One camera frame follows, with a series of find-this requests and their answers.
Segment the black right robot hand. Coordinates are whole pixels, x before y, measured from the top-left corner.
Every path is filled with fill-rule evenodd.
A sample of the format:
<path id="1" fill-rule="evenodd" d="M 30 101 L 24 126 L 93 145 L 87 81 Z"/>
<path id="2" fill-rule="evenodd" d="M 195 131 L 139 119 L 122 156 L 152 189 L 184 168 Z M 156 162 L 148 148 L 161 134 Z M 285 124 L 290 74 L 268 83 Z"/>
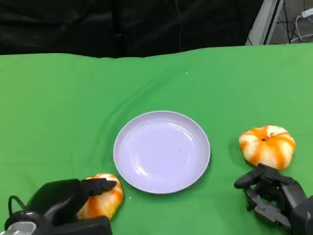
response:
<path id="1" fill-rule="evenodd" d="M 277 224 L 292 235 L 313 233 L 313 197 L 307 197 L 300 183 L 278 169 L 258 164 L 241 176 L 234 187 L 247 197 L 248 211 Z"/>

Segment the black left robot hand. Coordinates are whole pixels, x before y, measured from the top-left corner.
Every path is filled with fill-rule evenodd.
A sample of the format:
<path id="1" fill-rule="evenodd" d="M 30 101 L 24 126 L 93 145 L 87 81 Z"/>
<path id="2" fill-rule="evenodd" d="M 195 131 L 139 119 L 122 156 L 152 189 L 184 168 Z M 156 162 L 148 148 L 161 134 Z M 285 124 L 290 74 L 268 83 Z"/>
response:
<path id="1" fill-rule="evenodd" d="M 27 203 L 34 213 L 34 235 L 111 235 L 107 216 L 79 220 L 76 215 L 87 200 L 113 189 L 105 178 L 60 180 L 44 184 Z"/>

